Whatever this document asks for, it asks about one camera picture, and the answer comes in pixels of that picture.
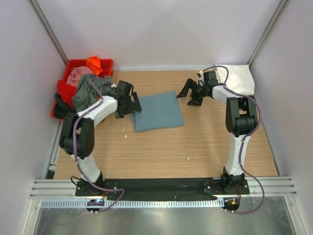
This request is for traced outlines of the blue-grey t-shirt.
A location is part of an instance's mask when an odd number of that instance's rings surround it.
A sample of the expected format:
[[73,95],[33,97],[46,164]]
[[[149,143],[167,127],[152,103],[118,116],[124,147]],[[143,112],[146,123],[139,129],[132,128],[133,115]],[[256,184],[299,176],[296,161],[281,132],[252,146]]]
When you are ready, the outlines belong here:
[[182,112],[174,91],[141,96],[138,99],[142,111],[131,114],[135,132],[184,125]]

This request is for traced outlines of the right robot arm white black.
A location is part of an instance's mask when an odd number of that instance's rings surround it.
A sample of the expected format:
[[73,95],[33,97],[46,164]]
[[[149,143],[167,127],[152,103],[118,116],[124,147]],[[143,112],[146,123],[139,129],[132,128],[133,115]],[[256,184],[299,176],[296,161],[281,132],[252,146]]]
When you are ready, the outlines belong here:
[[186,80],[177,98],[186,97],[191,91],[188,105],[201,106],[204,97],[219,100],[225,105],[225,126],[230,133],[230,148],[217,185],[224,193],[236,193],[245,187],[246,149],[251,133],[259,123],[257,107],[252,97],[237,94],[225,84],[219,83],[214,71],[200,71],[197,76],[198,81],[191,78]]

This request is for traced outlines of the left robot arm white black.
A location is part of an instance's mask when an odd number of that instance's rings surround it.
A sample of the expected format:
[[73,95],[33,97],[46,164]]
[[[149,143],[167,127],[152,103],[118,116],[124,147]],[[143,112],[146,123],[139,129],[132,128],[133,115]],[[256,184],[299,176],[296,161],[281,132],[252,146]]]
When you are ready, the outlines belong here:
[[94,196],[105,190],[102,173],[93,158],[95,127],[110,114],[118,119],[142,111],[133,85],[126,81],[120,80],[108,95],[102,95],[99,89],[96,91],[100,95],[97,102],[65,116],[59,140],[59,146],[72,156],[81,173],[80,181],[87,183],[87,191]]

